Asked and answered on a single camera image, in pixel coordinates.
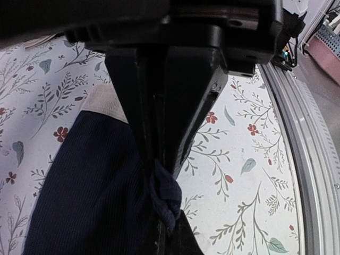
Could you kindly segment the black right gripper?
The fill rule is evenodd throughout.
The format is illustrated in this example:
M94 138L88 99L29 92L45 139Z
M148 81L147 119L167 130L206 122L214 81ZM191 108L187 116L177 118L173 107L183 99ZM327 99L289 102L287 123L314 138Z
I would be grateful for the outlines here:
M94 51L133 45L216 47L232 75L282 62L304 18L281 1L1 1L1 47L62 34Z

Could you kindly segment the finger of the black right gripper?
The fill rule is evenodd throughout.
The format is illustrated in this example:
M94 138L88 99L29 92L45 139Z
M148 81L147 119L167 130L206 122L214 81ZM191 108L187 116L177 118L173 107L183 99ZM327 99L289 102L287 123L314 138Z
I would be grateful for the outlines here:
M165 64L164 167L177 177L227 81L217 48L171 47Z
M166 163L167 46L110 48L105 65L146 168Z

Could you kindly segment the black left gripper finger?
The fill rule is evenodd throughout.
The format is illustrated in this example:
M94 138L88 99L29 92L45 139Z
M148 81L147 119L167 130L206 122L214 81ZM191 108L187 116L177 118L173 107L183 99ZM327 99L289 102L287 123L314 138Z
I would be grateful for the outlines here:
M180 213L172 234L168 234L159 219L152 223L147 235L147 254L203 254L184 211Z

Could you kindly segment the navy blue underwear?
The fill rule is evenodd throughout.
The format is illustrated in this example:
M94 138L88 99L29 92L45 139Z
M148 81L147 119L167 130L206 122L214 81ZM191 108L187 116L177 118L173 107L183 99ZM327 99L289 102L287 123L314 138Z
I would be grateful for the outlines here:
M24 254L171 254L182 192L143 166L116 91L94 88L44 180Z

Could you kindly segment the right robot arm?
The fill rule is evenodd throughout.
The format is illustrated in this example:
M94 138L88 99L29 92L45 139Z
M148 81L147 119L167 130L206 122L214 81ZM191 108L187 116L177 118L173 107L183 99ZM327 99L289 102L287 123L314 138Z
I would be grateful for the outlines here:
M145 167L178 176L228 76L282 66L306 14L281 1L1 1L1 47L62 33L105 54Z

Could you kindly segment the floral patterned table mat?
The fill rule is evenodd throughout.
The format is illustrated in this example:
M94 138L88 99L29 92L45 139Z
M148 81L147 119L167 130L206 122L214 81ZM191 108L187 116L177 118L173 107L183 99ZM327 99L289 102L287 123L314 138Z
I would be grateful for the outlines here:
M81 43L59 37L1 50L1 254L23 252L53 160L101 84L112 85L104 57ZM203 253L301 254L299 196L259 72L228 78L178 182Z

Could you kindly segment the front aluminium rail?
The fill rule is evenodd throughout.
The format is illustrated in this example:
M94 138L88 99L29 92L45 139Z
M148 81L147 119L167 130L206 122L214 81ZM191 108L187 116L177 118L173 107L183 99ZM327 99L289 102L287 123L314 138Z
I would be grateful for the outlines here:
M274 102L300 220L301 254L339 254L339 155L307 84L271 64L259 70Z

